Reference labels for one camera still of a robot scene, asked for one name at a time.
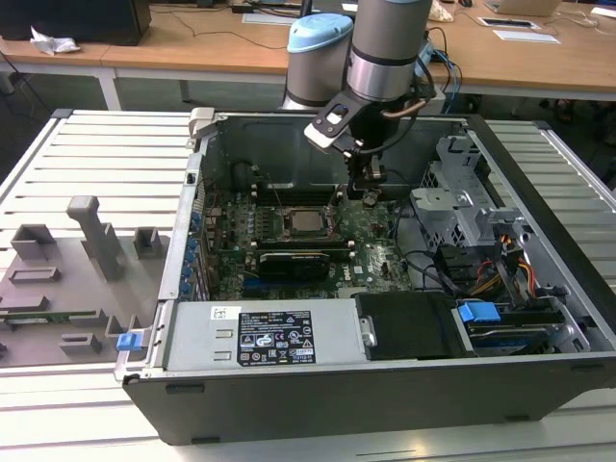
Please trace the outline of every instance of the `warning label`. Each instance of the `warning label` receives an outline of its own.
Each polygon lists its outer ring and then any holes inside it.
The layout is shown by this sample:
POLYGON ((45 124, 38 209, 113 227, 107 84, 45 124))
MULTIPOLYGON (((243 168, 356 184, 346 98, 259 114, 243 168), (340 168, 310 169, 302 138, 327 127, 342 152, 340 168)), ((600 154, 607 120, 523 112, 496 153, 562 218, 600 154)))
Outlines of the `warning label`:
POLYGON ((284 366, 317 362, 309 311, 240 313, 238 363, 284 366))

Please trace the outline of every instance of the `wooden desk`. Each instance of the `wooden desk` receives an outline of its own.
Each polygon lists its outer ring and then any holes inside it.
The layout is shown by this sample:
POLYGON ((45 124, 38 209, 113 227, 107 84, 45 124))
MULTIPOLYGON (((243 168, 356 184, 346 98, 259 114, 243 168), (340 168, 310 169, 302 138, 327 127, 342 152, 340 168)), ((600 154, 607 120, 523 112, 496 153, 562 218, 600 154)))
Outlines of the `wooden desk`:
MULTIPOLYGON (((462 92, 616 100, 615 19, 599 17, 600 29, 615 34, 609 36, 565 19, 544 25, 563 17, 582 20, 580 16, 511 16, 533 21, 541 27, 537 32, 555 34, 561 42, 530 43, 505 41, 494 33, 497 29, 521 29, 481 27, 463 14, 472 18, 499 16, 480 0, 475 0, 472 8, 462 8, 456 4, 449 9, 455 14, 454 22, 443 24, 430 21, 428 27, 440 26, 446 32, 449 55, 464 73, 462 92)), ((563 4, 560 10, 590 13, 592 6, 563 4)), ((438 31, 432 32, 430 37, 438 47, 443 48, 443 39, 438 31)), ((447 78, 443 65, 433 65, 432 69, 437 81, 443 82, 447 78)))
MULTIPOLYGON (((469 9, 457 4, 448 8, 455 13, 453 23, 429 22, 428 27, 440 26, 446 31, 449 54, 464 72, 462 92, 616 101, 616 36, 602 35, 567 20, 558 20, 552 26, 543 24, 558 17, 581 19, 562 14, 528 18, 541 26, 539 32, 557 33, 561 44, 504 41, 494 34, 494 28, 474 22, 478 16, 496 16, 481 0, 475 0, 469 9)), ((589 13, 591 8, 563 4, 561 11, 589 13)), ((288 26, 243 24, 242 16, 229 10, 203 12, 155 6, 152 12, 150 30, 138 47, 80 44, 82 52, 48 57, 28 42, 0 41, 0 46, 24 72, 98 78, 111 110, 121 109, 118 77, 179 80, 184 83, 183 93, 186 81, 191 80, 284 83, 288 26)), ((601 17, 600 22, 602 31, 616 34, 616 20, 601 17)), ((438 32, 431 37, 443 47, 438 32)), ((433 64, 431 69, 437 82, 445 82, 447 73, 442 64, 433 64)), ((10 68, 0 62, 0 71, 4 70, 10 68)))

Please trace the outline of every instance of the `yellow wire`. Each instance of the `yellow wire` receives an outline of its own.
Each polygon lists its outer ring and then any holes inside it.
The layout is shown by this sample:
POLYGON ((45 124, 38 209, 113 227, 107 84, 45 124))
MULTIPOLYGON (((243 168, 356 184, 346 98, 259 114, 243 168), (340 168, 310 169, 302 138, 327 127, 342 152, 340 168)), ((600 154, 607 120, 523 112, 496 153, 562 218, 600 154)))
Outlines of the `yellow wire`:
POLYGON ((499 274, 497 274, 492 279, 490 279, 488 282, 486 282, 482 286, 480 286, 477 289, 475 289, 474 291, 472 291, 471 295, 481 294, 482 292, 485 292, 488 289, 491 289, 494 285, 498 284, 500 280, 501 280, 501 276, 499 274))
POLYGON ((526 280, 528 281, 527 283, 527 287, 528 287, 528 291, 533 295, 534 291, 532 290, 532 284, 531 284, 531 273, 530 273, 530 267, 528 265, 525 265, 523 263, 520 264, 520 268, 523 268, 524 270, 526 270, 526 280))

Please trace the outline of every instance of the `blue tab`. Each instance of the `blue tab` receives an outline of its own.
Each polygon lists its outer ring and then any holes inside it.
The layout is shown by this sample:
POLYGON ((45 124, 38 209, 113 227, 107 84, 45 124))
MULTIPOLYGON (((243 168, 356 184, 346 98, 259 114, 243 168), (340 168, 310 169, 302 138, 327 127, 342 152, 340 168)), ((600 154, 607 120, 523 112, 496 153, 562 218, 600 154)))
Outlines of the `blue tab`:
POLYGON ((467 301, 458 306, 458 313, 463 322, 500 321, 501 314, 497 305, 491 301, 467 301))
POLYGON ((142 333, 127 332, 117 337, 115 348, 118 351, 141 351, 142 333))

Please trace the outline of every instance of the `table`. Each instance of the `table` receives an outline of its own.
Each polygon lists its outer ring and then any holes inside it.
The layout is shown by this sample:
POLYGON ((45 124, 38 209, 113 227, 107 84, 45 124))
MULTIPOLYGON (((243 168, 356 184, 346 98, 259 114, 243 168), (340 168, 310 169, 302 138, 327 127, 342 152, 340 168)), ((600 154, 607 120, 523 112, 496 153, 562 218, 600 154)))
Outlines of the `table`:
MULTIPOLYGON (((0 187, 0 269, 13 257, 10 231, 24 220, 47 223, 55 237, 81 236, 75 222, 64 219, 76 193, 99 195, 100 217, 111 219, 118 235, 132 235, 145 222, 169 234, 191 152, 184 147, 187 124, 182 113, 75 111, 52 117, 0 187), (89 173, 94 170, 96 177, 89 173), (117 176, 124 171, 130 181, 117 176)), ((599 190, 592 173, 567 173, 579 166, 558 139, 552 146, 531 122, 490 124, 555 212, 570 217, 581 202, 597 202, 595 211, 607 207, 594 196, 598 192, 579 183, 581 178, 599 190), (554 165, 557 174, 542 175, 554 165), (563 197, 558 188, 577 195, 563 197)), ((596 238, 601 233, 592 231, 596 238)), ((604 235, 613 242, 608 230, 604 235)), ((0 368, 0 421, 8 423, 0 431, 0 460, 605 462, 616 455, 616 390, 584 394, 538 423, 173 448, 115 382, 113 366, 0 368)))
MULTIPOLYGON (((559 10, 590 13, 592 8, 591 5, 563 3, 559 10)), ((616 60, 608 58, 616 49, 615 19, 593 16, 599 19, 600 30, 614 34, 610 36, 562 19, 583 19, 572 14, 555 14, 552 18, 511 16, 533 21, 541 27, 537 32, 557 33, 556 38, 561 41, 561 44, 529 43, 504 41, 493 32, 496 29, 520 31, 519 28, 478 25, 475 21, 479 16, 507 17, 495 14, 481 0, 475 0, 471 8, 456 3, 448 9, 454 14, 454 22, 430 21, 428 27, 440 26, 446 32, 451 59, 464 72, 463 93, 616 100, 616 60)), ((443 48, 438 31, 431 33, 430 37, 443 48)), ((433 74, 437 81, 442 81, 447 75, 442 64, 433 74)))
MULTIPOLYGON (((480 27, 464 15, 494 16, 481 0, 475 0, 470 9, 458 4, 448 8, 455 13, 453 23, 430 21, 428 27, 441 26, 446 31, 451 58, 464 72, 462 92, 616 100, 616 61, 607 56, 616 47, 616 36, 558 20, 553 27, 562 42, 559 45, 503 41, 491 28, 480 27)), ((590 9, 588 5, 561 7, 562 11, 587 13, 590 9)), ((156 6, 152 12, 150 30, 138 47, 85 43, 81 52, 56 57, 39 53, 28 42, 0 41, 0 48, 23 72, 97 78, 111 110, 121 109, 116 89, 116 79, 121 77, 179 80, 183 82, 183 99, 189 99, 187 81, 284 83, 289 27, 243 24, 242 16, 229 10, 198 13, 156 6), (264 48, 220 31, 279 49, 264 48)), ((543 23, 549 19, 531 20, 543 23)), ((600 22, 603 31, 616 34, 616 20, 601 18, 600 22)), ((554 33, 550 26, 541 27, 541 32, 554 33)), ((438 32, 431 36, 443 46, 438 32)), ((431 68, 436 81, 445 82, 444 67, 433 64, 431 68)), ((0 72, 10 70, 8 64, 0 62, 0 72)))

